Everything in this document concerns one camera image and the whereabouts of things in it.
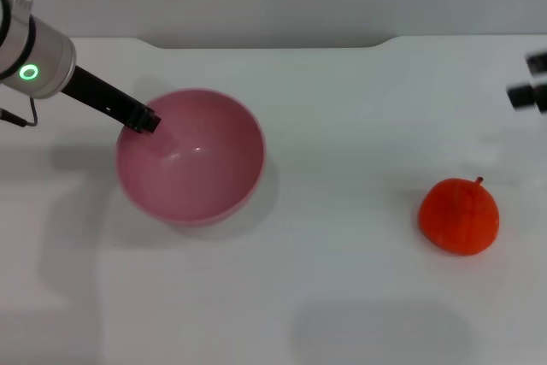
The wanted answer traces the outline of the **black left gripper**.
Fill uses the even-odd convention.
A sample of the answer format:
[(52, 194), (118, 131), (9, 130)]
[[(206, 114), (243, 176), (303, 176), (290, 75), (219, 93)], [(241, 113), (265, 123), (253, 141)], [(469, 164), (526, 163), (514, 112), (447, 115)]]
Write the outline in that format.
[(162, 119), (153, 109), (76, 66), (62, 93), (113, 118), (134, 132), (153, 133)]

